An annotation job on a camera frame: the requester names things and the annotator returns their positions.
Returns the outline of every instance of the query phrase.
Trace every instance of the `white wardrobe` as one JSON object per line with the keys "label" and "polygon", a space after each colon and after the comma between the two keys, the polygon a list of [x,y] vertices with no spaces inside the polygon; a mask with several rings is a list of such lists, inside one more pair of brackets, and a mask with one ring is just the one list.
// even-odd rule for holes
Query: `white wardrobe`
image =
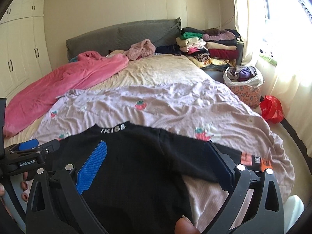
{"label": "white wardrobe", "polygon": [[0,21],[0,97],[9,102],[52,71],[43,24],[43,0],[14,0]]}

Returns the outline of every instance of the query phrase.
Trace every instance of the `white plastic bag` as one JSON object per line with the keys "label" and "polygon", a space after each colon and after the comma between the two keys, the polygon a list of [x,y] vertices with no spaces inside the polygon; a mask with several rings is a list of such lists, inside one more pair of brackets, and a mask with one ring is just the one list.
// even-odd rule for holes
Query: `white plastic bag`
{"label": "white plastic bag", "polygon": [[248,85],[254,88],[259,87],[260,85],[262,85],[264,83],[264,79],[263,76],[260,72],[260,70],[258,70],[256,67],[255,68],[256,71],[256,76],[254,76],[253,78],[247,80],[247,81],[243,81],[243,82],[232,82],[231,79],[228,78],[227,76],[227,72],[229,69],[233,69],[232,67],[228,67],[227,70],[224,72],[223,74],[223,79],[224,79],[224,83],[228,86],[243,86],[243,85]]}

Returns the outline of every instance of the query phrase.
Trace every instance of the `headboard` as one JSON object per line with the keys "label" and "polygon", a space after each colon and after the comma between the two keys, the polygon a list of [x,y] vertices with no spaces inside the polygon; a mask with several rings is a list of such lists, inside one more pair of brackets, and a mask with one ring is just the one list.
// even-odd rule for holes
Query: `headboard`
{"label": "headboard", "polygon": [[176,43],[181,32],[181,19],[146,20],[108,26],[66,40],[67,58],[85,51],[97,51],[102,56],[109,50],[128,50],[132,44],[150,39],[156,46]]}

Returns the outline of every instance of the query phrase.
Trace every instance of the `beige wall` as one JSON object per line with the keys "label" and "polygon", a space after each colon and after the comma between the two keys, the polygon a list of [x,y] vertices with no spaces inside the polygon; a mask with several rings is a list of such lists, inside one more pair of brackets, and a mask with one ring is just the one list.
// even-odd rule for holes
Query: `beige wall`
{"label": "beige wall", "polygon": [[66,40],[125,22],[180,17],[182,27],[221,25],[219,0],[45,0],[46,44],[53,69],[68,62]]}
{"label": "beige wall", "polygon": [[234,0],[220,0],[221,29],[235,29]]}

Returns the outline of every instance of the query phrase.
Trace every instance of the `silver screw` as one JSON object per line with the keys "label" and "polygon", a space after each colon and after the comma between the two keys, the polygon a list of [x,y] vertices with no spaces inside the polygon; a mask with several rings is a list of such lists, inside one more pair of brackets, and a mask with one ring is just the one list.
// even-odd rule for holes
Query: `silver screw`
{"label": "silver screw", "polygon": [[38,169],[38,170],[37,170],[37,173],[38,173],[38,174],[42,174],[42,173],[43,173],[43,168]]}
{"label": "silver screw", "polygon": [[70,171],[70,170],[72,170],[73,168],[74,168],[74,166],[73,166],[71,163],[65,166],[65,169],[66,169],[67,171]]}
{"label": "silver screw", "polygon": [[242,164],[238,164],[237,165],[237,169],[240,170],[240,171],[244,171],[246,169],[246,167]]}
{"label": "silver screw", "polygon": [[267,174],[273,174],[273,170],[272,170],[271,168],[267,168],[267,169],[266,169],[266,173],[267,173]]}

